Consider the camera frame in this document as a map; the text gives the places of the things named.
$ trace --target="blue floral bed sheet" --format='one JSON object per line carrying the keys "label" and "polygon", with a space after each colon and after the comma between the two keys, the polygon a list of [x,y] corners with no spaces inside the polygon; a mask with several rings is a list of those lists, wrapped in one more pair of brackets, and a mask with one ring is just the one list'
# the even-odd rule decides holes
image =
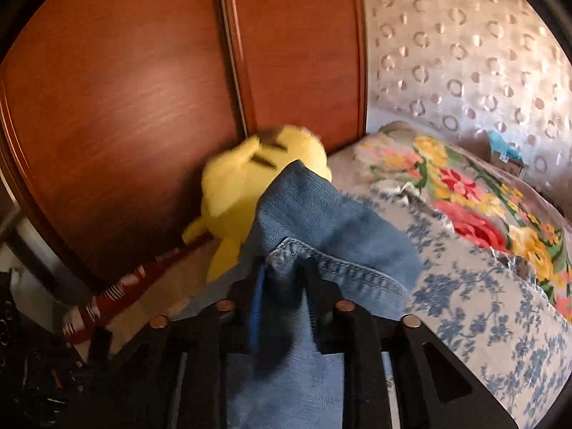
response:
{"label": "blue floral bed sheet", "polygon": [[[347,149],[332,157],[332,168],[349,163],[351,153]],[[521,429],[532,429],[572,373],[571,324],[540,287],[462,239],[442,213],[411,193],[379,183],[336,181],[336,174],[351,173],[334,173],[333,184],[371,206],[416,245],[424,272],[408,312],[465,363]],[[396,211],[396,205],[407,211]],[[394,418],[394,428],[398,425]]]}

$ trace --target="floral quilt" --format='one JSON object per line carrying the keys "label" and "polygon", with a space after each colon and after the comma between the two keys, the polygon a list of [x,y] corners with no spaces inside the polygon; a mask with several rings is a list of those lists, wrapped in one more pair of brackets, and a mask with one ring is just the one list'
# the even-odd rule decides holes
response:
{"label": "floral quilt", "polygon": [[358,143],[355,156],[370,181],[411,183],[472,243],[525,258],[550,303],[572,322],[570,226],[531,187],[458,147],[391,124]]}

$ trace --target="yellow plush toy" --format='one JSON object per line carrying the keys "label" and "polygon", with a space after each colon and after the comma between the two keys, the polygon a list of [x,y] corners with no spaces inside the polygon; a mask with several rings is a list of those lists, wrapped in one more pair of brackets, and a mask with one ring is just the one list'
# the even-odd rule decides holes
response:
{"label": "yellow plush toy", "polygon": [[250,137],[207,163],[202,172],[201,217],[182,234],[185,243],[207,230],[221,239],[207,281],[218,278],[238,262],[258,199],[282,169],[297,159],[317,175],[332,180],[318,137],[293,125],[285,125],[266,140]]}

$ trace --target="wooden panel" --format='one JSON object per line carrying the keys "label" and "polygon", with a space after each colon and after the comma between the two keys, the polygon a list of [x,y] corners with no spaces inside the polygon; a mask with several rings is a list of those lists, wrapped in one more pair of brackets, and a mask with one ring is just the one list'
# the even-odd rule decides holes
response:
{"label": "wooden panel", "polygon": [[218,5],[47,0],[5,58],[3,169],[72,269],[108,283],[180,244],[241,138]]}
{"label": "wooden panel", "polygon": [[304,125],[331,151],[364,133],[363,0],[224,0],[250,133]]}

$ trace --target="jeans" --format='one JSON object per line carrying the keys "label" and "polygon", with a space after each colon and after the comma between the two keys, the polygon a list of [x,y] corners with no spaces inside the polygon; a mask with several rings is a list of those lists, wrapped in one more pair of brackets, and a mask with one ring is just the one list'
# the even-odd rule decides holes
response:
{"label": "jeans", "polygon": [[[296,161],[259,200],[239,264],[208,284],[181,319],[224,298],[260,258],[266,272],[261,348],[228,356],[228,427],[341,427],[343,357],[317,351],[295,263],[314,259],[321,277],[338,283],[345,298],[376,316],[399,319],[423,270],[416,249],[372,209]],[[287,339],[287,349],[265,348],[265,336],[276,335]]]}

